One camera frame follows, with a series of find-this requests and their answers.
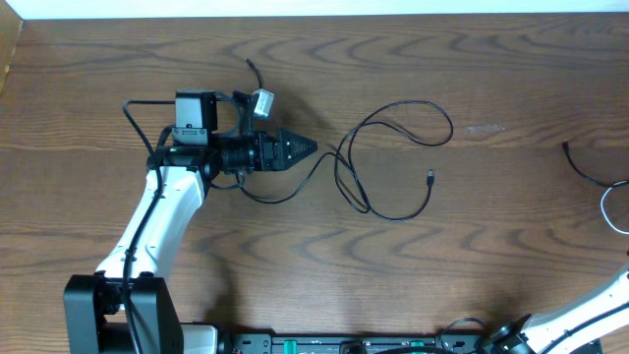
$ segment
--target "green connector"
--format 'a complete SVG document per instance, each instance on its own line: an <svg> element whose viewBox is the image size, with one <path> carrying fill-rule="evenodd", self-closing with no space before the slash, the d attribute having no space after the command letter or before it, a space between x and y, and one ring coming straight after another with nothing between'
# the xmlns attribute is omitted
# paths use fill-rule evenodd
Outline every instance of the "green connector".
<svg viewBox="0 0 629 354"><path fill-rule="evenodd" d="M426 346L426 345L420 340L413 340L411 342L411 346ZM424 352L413 352L411 354L424 354Z"/></svg>
<svg viewBox="0 0 629 354"><path fill-rule="evenodd" d="M297 340L284 340L284 354L297 354Z"/></svg>

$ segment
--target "white cable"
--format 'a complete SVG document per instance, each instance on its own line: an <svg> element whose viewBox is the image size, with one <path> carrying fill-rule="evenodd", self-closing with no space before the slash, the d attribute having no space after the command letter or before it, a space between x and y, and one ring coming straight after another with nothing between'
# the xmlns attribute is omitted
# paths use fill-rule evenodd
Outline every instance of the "white cable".
<svg viewBox="0 0 629 354"><path fill-rule="evenodd" d="M617 184L624 184L626 183L625 181L621 181L621 182L616 182L614 183L614 186ZM607 188L607 190L605 191L605 193L602 194L602 198L600 199L600 211L602 212L602 217L605 218L605 221L607 221L607 224L609 226L611 226L612 229L614 229L616 232L620 232L623 235L629 235L629 231L623 231L619 228L617 228L616 226L614 226L611 221L609 221L609 218L607 217L607 213L605 212L605 206L604 206L604 202L605 202L605 198L607 197L607 194L609 193L609 191L611 191L613 189L613 187Z"/></svg>

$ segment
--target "wooden table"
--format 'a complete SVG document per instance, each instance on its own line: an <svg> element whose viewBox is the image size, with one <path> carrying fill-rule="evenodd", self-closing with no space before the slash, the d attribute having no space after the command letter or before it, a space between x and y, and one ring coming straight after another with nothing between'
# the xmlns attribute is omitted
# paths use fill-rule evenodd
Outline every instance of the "wooden table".
<svg viewBox="0 0 629 354"><path fill-rule="evenodd" d="M122 102L250 92L245 57L276 94L275 124L319 151L400 99L441 105L454 138L421 148L380 128L359 135L379 209L413 210L434 169L428 207L406 223L350 209L331 160L283 205L212 191L169 283L182 322L432 332L562 306L627 259L627 237L600 215L603 190L560 144L593 176L628 176L628 48L626 14L26 22L0 98L0 352L68 350L63 288L107 256L143 191L146 151ZM174 122L171 107L134 113L153 142ZM429 141L447 134L422 107L381 118ZM234 122L221 110L222 128ZM315 160L249 186L284 196ZM625 228L628 201L629 189L608 202ZM605 350L629 353L628 334Z"/></svg>

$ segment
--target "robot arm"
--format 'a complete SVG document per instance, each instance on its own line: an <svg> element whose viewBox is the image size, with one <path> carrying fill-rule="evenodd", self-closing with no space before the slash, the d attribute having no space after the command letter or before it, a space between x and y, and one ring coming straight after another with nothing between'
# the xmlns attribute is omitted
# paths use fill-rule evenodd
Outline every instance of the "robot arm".
<svg viewBox="0 0 629 354"><path fill-rule="evenodd" d="M507 325L489 342L500 354L567 354L629 325L629 263L566 306Z"/></svg>
<svg viewBox="0 0 629 354"><path fill-rule="evenodd" d="M218 126L219 101L229 102L239 112L238 126L227 134L212 133ZM64 307L72 352L133 352L134 346L145 353L217 352L215 327L179 323L166 281L188 223L219 172L283 171L316 151L316 142L288 130L278 129L273 138L254 129L255 119L268 118L272 101L273 94L262 88L252 95L235 91L232 97L218 91L177 92L173 146L164 145L167 135L160 137L154 158L147 162L143 196L125 233L94 275L73 275L66 286ZM162 178L157 202L156 169ZM149 205L154 208L147 214ZM127 255L134 238L135 252ZM131 260L128 282L127 257ZM125 309L127 318L135 325L109 323L105 315L116 314L125 302L130 307Z"/></svg>
<svg viewBox="0 0 629 354"><path fill-rule="evenodd" d="M162 166L160 170L164 185L162 197L138 242L131 278L150 273L155 277L163 277L167 282L184 232L195 211L203 203L205 192L198 171L178 166ZM154 198L156 188L155 171L151 170L146 175L146 187L140 204L125 233L111 254L98 266L97 273L110 278L122 278L125 251Z"/></svg>

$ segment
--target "white wall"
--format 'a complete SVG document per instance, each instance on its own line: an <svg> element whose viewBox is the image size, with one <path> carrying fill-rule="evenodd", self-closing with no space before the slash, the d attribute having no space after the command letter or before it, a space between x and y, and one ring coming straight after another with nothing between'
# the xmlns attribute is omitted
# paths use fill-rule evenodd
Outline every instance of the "white wall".
<svg viewBox="0 0 629 354"><path fill-rule="evenodd" d="M629 0L7 0L25 20L625 12Z"/></svg>

